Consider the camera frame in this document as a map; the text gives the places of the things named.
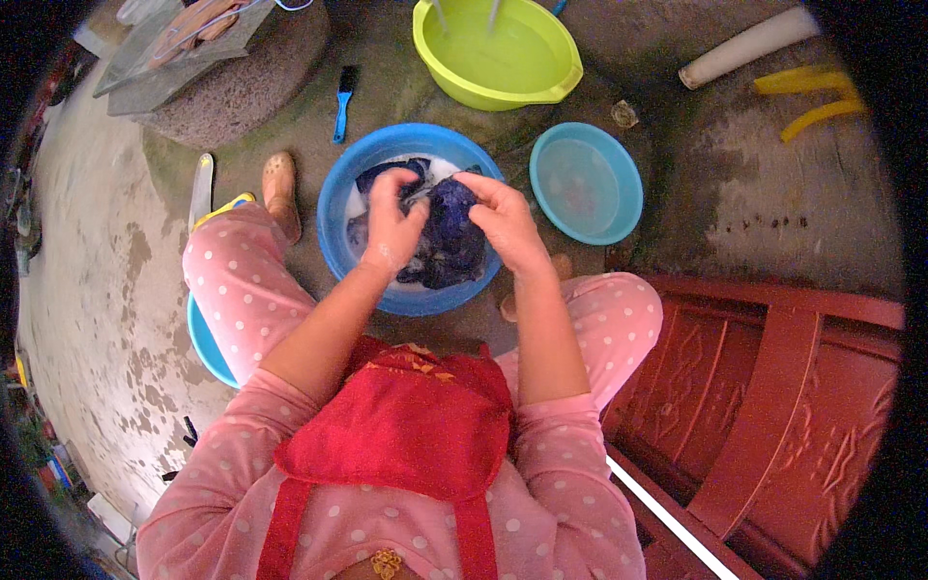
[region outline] water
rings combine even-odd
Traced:
[[[458,76],[497,91],[533,93],[561,81],[559,60],[540,34],[504,14],[487,33],[488,15],[460,6],[446,15],[449,32],[430,38],[429,48]]]
[[[619,213],[619,183],[589,144],[561,139],[538,156],[538,181],[552,212],[574,231],[596,235]]]
[[[451,161],[442,159],[441,157],[438,157],[436,155],[431,155],[429,153],[407,153],[404,155],[397,155],[389,159],[377,161],[376,163],[374,163],[374,165],[378,165],[380,163],[388,163],[390,161],[406,161],[413,157],[422,157],[428,160],[432,160],[432,163],[429,165],[429,171],[425,175],[425,181],[422,183],[421,188],[423,189],[425,188],[431,189],[439,181],[445,179],[446,177],[450,177],[451,175],[456,174],[461,171],[461,168],[457,167]],[[345,203],[345,228],[347,228],[348,226],[348,220],[354,217],[357,217],[358,215],[361,215],[366,210],[367,209],[364,207],[364,202],[361,200],[361,192],[358,191],[357,184],[353,181],[351,185],[351,193],[348,194],[348,201]],[[364,254],[364,250],[367,249],[367,244],[354,246],[352,244],[349,244],[347,239],[345,240],[345,244],[347,244],[348,248],[351,250],[351,253],[356,260],[360,260],[361,256]],[[425,288],[418,282],[414,282],[411,284],[403,284],[401,282],[397,282],[396,280],[391,282],[388,288],[392,290],[400,290],[400,291],[406,291],[406,292],[427,290],[427,288]]]

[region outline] woman's right hand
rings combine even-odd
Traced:
[[[459,173],[455,179],[477,196],[480,203],[470,208],[470,220],[483,230],[517,280],[554,272],[522,193],[482,175]]]

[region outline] woman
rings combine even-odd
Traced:
[[[143,578],[644,577],[599,413],[657,340],[657,294],[626,273],[560,283],[522,194],[457,174],[515,278],[518,350],[363,337],[429,214],[399,210],[413,178],[378,177],[367,251],[321,303],[282,262],[301,235],[286,153],[266,209],[190,237],[185,280],[243,386],[140,528]]]

